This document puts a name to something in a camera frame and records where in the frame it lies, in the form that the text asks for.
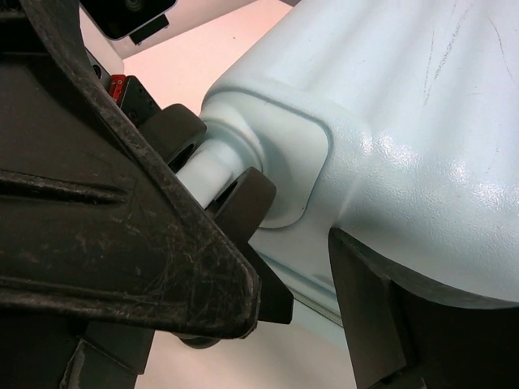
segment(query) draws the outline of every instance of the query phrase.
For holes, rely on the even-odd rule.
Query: red component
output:
[[[110,85],[109,94],[112,96],[114,101],[119,104],[121,100],[122,89],[124,88],[124,82],[126,80],[125,75],[112,75],[112,83]]]

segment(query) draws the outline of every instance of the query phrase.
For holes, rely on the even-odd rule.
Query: molded plastic part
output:
[[[279,228],[296,222],[328,154],[324,130],[308,118],[240,92],[208,99],[200,117],[210,137],[229,137],[230,132],[239,138],[232,143],[246,143],[247,167],[262,169],[276,185],[276,199],[261,226]]]
[[[304,215],[251,244],[333,291],[337,226],[433,280],[519,301],[518,16],[519,3],[490,0],[301,1],[215,83],[202,112],[224,101],[273,133],[294,116],[328,132]],[[286,116],[260,115],[264,106]]]

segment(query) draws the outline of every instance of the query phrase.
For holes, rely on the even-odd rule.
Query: black plastic bracket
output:
[[[340,229],[330,263],[359,389],[519,387],[519,307],[441,284]]]

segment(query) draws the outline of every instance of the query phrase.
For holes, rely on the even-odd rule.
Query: white plastic casing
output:
[[[434,280],[519,301],[518,20],[513,1],[302,0],[215,83],[213,136],[212,118],[239,118],[271,142],[262,161],[299,164],[264,166],[277,185],[309,172],[304,212],[252,239],[289,284],[337,310],[337,226]]]

